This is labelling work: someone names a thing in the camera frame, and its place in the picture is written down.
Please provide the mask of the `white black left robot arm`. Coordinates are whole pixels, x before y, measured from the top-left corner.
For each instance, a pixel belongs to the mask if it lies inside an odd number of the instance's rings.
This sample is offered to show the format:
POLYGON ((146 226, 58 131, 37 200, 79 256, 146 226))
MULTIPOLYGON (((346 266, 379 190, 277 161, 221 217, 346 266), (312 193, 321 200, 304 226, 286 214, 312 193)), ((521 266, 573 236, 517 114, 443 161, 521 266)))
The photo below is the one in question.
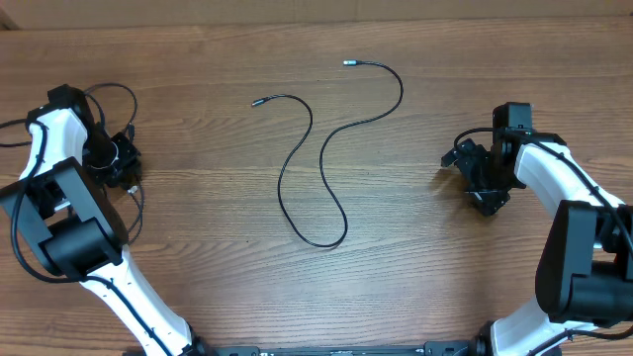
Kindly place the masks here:
POLYGON ((209 355, 192 326, 153 290, 130 245, 142 218, 123 222, 107 191, 121 188, 144 209, 135 127, 106 130, 94 90, 60 85, 21 123, 28 163, 1 190, 10 241, 23 269, 49 284, 79 284, 100 298, 140 343, 145 355, 209 355))

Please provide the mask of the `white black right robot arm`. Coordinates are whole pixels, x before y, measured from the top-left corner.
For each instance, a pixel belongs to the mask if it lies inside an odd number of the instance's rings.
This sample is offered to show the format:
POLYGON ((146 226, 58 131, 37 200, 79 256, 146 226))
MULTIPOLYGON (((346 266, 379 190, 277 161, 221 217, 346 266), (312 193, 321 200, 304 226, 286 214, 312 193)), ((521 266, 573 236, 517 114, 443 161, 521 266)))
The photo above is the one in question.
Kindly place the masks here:
POLYGON ((632 208, 601 188, 555 133, 534 129, 528 103, 493 110, 491 147, 459 133, 441 158, 467 182, 483 216, 503 207, 512 189, 531 189, 553 219, 528 303, 486 323, 463 355, 559 355, 577 336, 631 337, 610 327, 632 320, 632 208))

